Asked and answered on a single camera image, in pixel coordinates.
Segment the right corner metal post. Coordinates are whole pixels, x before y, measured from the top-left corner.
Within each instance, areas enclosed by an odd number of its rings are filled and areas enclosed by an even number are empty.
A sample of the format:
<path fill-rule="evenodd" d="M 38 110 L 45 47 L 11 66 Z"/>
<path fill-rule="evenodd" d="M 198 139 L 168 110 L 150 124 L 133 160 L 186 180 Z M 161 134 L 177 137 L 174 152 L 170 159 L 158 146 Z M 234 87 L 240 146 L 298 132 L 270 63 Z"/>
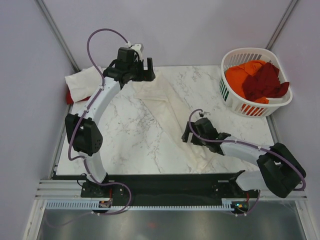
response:
<path fill-rule="evenodd" d="M 300 0 L 290 0 L 288 6 L 286 7 L 282 17 L 280 18 L 275 30 L 273 31 L 265 49 L 271 50 L 275 45 L 277 39 L 279 38 L 280 34 L 284 30 L 288 20 L 290 19 L 291 15 L 293 14 L 294 10 L 296 9 L 297 5 L 299 4 Z"/>

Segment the folded red t shirt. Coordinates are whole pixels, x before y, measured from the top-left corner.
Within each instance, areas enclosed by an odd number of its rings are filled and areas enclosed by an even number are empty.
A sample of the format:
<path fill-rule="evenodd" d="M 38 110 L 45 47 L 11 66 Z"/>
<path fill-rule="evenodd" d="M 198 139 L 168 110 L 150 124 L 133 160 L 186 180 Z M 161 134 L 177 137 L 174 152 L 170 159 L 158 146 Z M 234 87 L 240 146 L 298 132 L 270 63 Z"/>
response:
<path fill-rule="evenodd" d="M 69 87 L 67 87 L 65 99 L 66 99 L 66 104 L 67 104 L 67 105 L 72 105 L 72 104 L 74 103 L 74 101 L 73 101 L 73 99 L 72 99 L 72 97 L 71 97 L 71 92 L 70 92 Z"/>

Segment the cream white t shirt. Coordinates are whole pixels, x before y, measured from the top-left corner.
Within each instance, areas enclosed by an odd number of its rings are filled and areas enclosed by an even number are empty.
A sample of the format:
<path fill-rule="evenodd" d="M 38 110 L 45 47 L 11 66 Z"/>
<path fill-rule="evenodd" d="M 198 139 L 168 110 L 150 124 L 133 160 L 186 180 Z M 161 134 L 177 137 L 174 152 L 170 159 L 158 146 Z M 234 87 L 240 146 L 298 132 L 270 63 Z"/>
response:
<path fill-rule="evenodd" d="M 196 173 L 230 173 L 230 160 L 203 146 L 182 141 L 190 110 L 160 73 L 151 82 L 134 82 L 135 98 L 141 100 Z"/>

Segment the aluminium frame rail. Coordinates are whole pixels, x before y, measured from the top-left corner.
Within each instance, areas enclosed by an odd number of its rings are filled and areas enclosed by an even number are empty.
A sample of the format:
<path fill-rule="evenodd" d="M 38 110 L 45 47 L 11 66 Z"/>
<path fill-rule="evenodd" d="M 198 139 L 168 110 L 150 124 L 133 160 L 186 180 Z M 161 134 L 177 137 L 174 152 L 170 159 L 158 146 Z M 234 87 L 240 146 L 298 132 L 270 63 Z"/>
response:
<path fill-rule="evenodd" d="M 75 180 L 40 180 L 36 190 L 36 200 L 79 200 L 81 187 Z M 262 190 L 260 200 L 263 201 L 307 201 L 304 191 L 293 191 L 287 198 L 279 198 L 270 191 Z"/>

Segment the white plastic laundry basket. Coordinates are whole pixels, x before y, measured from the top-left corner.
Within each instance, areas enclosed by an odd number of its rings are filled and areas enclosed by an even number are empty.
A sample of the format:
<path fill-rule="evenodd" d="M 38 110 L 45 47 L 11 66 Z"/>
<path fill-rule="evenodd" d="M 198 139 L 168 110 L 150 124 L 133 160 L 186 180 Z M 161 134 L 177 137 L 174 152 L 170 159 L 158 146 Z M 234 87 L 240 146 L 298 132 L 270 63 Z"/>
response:
<path fill-rule="evenodd" d="M 293 99 L 293 93 L 289 86 L 287 93 L 280 98 L 267 98 L 268 104 L 252 102 L 240 97 L 229 86 L 225 73 L 234 66 L 244 64 L 249 61 L 260 60 L 271 63 L 279 69 L 278 79 L 280 83 L 289 82 L 283 72 L 282 66 L 274 53 L 267 49 L 256 47 L 237 48 L 229 51 L 221 61 L 221 78 L 229 91 L 228 98 L 224 102 L 225 106 L 232 112 L 249 118 L 259 118 L 271 115 L 280 107 L 288 105 Z"/>

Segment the orange t shirt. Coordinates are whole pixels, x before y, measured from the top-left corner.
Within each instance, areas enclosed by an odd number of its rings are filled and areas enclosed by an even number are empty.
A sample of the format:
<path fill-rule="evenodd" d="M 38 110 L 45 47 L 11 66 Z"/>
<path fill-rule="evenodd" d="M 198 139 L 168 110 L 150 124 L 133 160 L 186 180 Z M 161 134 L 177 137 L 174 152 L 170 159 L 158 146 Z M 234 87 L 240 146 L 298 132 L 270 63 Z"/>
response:
<path fill-rule="evenodd" d="M 251 60 L 246 63 L 230 67 L 225 72 L 225 77 L 231 89 L 237 95 L 246 99 L 243 92 L 243 87 L 242 87 L 244 81 L 248 76 L 254 76 L 264 64 L 266 64 L 266 62 L 262 60 Z M 264 97 L 259 99 L 255 103 L 268 104 L 269 100 Z"/>

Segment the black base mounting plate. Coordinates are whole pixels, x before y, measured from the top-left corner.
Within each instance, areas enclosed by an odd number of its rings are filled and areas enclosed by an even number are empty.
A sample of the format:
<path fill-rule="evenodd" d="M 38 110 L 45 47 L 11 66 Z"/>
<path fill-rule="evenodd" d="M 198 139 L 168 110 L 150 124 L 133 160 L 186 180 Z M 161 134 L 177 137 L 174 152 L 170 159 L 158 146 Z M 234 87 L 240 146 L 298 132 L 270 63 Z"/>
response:
<path fill-rule="evenodd" d="M 231 182 L 234 173 L 109 175 L 100 186 L 87 180 L 81 197 L 108 198 L 116 204 L 216 204 L 222 199 L 254 199 L 257 190 L 243 191 Z"/>

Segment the green t shirt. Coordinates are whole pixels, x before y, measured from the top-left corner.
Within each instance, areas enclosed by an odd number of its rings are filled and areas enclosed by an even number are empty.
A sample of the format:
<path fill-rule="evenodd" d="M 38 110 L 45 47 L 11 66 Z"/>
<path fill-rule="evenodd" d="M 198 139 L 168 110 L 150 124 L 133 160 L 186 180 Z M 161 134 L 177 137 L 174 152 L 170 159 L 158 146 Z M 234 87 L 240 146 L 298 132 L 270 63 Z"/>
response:
<path fill-rule="evenodd" d="M 228 90 L 223 78 L 221 78 L 220 83 L 219 83 L 219 91 L 220 91 L 220 94 L 221 94 L 223 101 L 226 102 L 228 99 L 228 96 L 229 96 L 229 90 Z"/>

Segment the dark red t shirt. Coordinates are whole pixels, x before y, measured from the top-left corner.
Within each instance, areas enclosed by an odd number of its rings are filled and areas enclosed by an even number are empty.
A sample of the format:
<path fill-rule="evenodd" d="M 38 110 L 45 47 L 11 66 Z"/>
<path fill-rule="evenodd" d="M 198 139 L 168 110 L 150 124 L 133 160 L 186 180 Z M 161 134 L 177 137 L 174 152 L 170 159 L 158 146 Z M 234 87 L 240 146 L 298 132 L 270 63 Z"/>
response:
<path fill-rule="evenodd" d="M 242 84 L 244 96 L 251 102 L 262 98 L 281 98 L 289 89 L 290 83 L 280 83 L 278 79 L 280 70 L 267 62 L 254 76 L 248 76 Z"/>

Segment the corner metal post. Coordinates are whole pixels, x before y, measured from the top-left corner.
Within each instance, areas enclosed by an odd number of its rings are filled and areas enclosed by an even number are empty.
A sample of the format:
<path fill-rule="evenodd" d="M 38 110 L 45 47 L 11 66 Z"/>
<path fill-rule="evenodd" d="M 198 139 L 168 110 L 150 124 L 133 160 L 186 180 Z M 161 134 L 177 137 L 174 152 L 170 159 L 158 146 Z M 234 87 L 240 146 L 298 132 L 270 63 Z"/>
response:
<path fill-rule="evenodd" d="M 54 20 L 52 14 L 50 13 L 46 3 L 44 0 L 35 0 L 34 1 L 37 7 L 39 8 L 42 16 L 44 17 L 45 21 L 47 22 L 50 30 L 52 31 L 55 39 L 57 40 L 58 44 L 62 48 L 65 56 L 67 57 L 69 63 L 71 64 L 73 70 L 78 73 L 81 69 L 79 68 L 78 64 L 76 63 L 75 58 L 73 57 L 70 48 L 68 47 L 56 21 Z"/>
<path fill-rule="evenodd" d="M 271 50 L 275 45 L 277 39 L 279 38 L 280 34 L 284 30 L 288 20 L 290 19 L 291 15 L 293 14 L 294 10 L 296 9 L 297 5 L 299 4 L 300 0 L 290 0 L 288 6 L 286 7 L 282 17 L 280 18 L 275 30 L 273 31 L 265 49 Z"/>

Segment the left corner metal post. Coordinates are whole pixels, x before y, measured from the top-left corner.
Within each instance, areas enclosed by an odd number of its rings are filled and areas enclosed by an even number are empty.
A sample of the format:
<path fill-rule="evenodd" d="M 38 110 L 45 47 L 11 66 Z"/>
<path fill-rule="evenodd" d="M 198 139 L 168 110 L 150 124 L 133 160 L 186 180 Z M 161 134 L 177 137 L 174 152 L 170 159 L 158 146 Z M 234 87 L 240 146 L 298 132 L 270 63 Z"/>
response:
<path fill-rule="evenodd" d="M 62 48 L 65 56 L 67 57 L 69 63 L 71 64 L 73 70 L 78 73 L 81 69 L 79 68 L 78 64 L 76 63 L 75 58 L 73 57 L 70 48 L 68 47 L 56 21 L 54 20 L 52 14 L 50 13 L 46 3 L 44 0 L 35 0 L 34 1 L 37 7 L 39 8 L 42 16 L 44 17 L 45 21 L 47 22 L 50 30 L 52 31 L 55 39 L 57 40 L 58 44 Z"/>

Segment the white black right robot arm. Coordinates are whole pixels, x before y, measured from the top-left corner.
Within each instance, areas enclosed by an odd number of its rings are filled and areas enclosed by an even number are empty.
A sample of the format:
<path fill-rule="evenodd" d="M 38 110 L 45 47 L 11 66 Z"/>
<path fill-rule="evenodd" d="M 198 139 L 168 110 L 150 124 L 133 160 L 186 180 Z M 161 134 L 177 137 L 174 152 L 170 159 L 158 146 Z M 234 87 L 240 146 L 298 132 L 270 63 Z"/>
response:
<path fill-rule="evenodd" d="M 269 190 L 279 198 L 286 198 L 293 191 L 306 188 L 306 172 L 282 143 L 259 147 L 242 141 L 229 133 L 219 133 L 208 118 L 188 121 L 181 137 L 191 143 L 207 148 L 212 153 L 234 157 L 258 167 L 256 171 L 240 170 L 229 184 L 229 191 L 235 197 L 246 191 Z"/>

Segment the folded white t shirt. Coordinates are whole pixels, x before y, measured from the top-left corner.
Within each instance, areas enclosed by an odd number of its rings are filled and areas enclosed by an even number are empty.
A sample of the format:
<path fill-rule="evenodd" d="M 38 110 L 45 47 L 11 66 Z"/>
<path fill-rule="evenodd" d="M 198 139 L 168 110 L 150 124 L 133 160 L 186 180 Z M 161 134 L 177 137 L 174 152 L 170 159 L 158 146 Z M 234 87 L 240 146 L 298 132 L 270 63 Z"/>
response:
<path fill-rule="evenodd" d="M 102 83 L 102 77 L 94 66 L 64 78 L 74 103 L 88 100 Z"/>

